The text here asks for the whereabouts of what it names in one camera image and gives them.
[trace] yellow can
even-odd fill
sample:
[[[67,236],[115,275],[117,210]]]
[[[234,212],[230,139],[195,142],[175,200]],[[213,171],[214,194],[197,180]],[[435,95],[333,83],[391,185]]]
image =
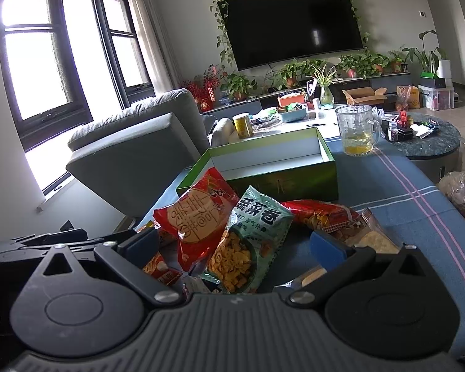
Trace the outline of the yellow can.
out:
[[[251,126],[250,115],[248,113],[238,114],[232,119],[240,138],[253,137],[253,127]]]

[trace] yellow liquid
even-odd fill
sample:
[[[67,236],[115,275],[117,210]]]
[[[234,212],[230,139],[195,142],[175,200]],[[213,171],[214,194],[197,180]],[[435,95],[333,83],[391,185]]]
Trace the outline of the yellow liquid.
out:
[[[358,157],[372,150],[372,134],[362,133],[342,139],[345,154]]]

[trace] tv cabinet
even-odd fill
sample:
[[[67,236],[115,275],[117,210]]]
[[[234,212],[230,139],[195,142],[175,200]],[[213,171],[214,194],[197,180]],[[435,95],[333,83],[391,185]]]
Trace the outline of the tv cabinet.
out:
[[[302,81],[300,83],[301,86],[297,88],[256,96],[241,102],[219,106],[218,108],[206,111],[204,113],[214,115],[217,119],[222,119],[225,117],[232,119],[233,116],[236,116],[240,113],[256,114],[262,109],[277,106],[279,104],[277,98],[280,95],[299,92],[303,89],[306,90],[306,81]],[[384,107],[384,110],[395,110],[394,103],[396,102],[396,87],[412,84],[412,74],[397,73],[368,77],[366,80],[363,78],[345,78],[331,85],[329,89],[334,95],[336,104],[346,104],[346,97],[343,94],[343,90],[366,88],[368,86],[372,87],[374,90],[379,88],[387,88],[387,94],[389,94],[387,104],[389,108]],[[317,86],[315,96],[320,96],[320,86]]]

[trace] clear plastic storage bin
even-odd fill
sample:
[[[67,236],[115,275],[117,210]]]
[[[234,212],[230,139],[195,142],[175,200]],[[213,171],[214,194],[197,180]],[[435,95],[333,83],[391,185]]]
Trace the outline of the clear plastic storage bin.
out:
[[[422,106],[430,110],[453,109],[455,107],[453,87],[435,89],[419,85]]]

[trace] small bottle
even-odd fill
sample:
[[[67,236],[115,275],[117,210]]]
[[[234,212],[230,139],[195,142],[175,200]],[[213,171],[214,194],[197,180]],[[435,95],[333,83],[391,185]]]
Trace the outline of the small bottle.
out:
[[[398,141],[398,126],[396,124],[396,121],[389,122],[388,140],[392,143]]]

